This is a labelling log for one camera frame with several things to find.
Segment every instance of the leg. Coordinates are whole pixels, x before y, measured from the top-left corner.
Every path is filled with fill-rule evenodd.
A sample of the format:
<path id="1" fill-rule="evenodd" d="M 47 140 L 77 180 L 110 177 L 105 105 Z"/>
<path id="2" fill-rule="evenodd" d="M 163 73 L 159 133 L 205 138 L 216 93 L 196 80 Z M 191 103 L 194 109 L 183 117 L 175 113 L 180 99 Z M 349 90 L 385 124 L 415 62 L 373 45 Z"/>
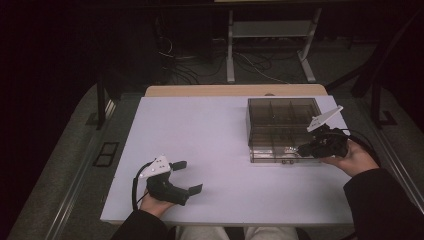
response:
<path id="1" fill-rule="evenodd" d="M 294 227 L 245 227 L 246 240 L 299 240 Z"/>
<path id="2" fill-rule="evenodd" d="M 176 229 L 176 240 L 230 240 L 223 227 L 190 226 Z"/>

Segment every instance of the white table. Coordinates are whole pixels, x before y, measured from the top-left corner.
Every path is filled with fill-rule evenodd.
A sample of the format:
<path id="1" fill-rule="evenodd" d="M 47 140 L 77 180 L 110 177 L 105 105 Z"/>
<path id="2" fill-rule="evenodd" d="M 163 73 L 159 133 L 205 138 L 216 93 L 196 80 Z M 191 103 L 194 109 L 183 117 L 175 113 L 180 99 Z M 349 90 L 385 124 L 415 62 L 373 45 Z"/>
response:
<path id="1" fill-rule="evenodd" d="M 132 211 L 136 172 L 160 154 L 186 169 L 170 181 L 203 191 L 163 220 L 176 225 L 323 226 L 352 224 L 343 185 L 349 180 L 333 166 L 250 163 L 246 133 L 247 96 L 144 97 L 115 174 L 101 220 L 119 224 Z M 321 112 L 336 107 L 331 96 L 315 96 Z M 346 128 L 340 114 L 329 123 Z M 146 184 L 139 181 L 138 195 Z"/>

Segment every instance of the hand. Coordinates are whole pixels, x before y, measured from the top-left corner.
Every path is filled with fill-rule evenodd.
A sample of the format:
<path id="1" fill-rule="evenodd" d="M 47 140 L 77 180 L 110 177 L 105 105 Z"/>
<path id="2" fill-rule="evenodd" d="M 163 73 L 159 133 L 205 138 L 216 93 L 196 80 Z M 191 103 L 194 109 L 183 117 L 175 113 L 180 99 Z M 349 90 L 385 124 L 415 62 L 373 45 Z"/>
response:
<path id="1" fill-rule="evenodd" d="M 174 205 L 175 205 L 174 203 L 159 201 L 147 193 L 146 196 L 144 196 L 143 200 L 141 201 L 140 210 L 146 211 L 160 218 L 162 214 L 164 214 L 165 211 L 168 210 L 168 208 Z"/>
<path id="2" fill-rule="evenodd" d="M 374 159 L 359 144 L 351 140 L 348 140 L 347 144 L 349 150 L 346 157 L 326 157 L 320 160 L 340 168 L 351 177 L 367 170 L 379 168 Z"/>

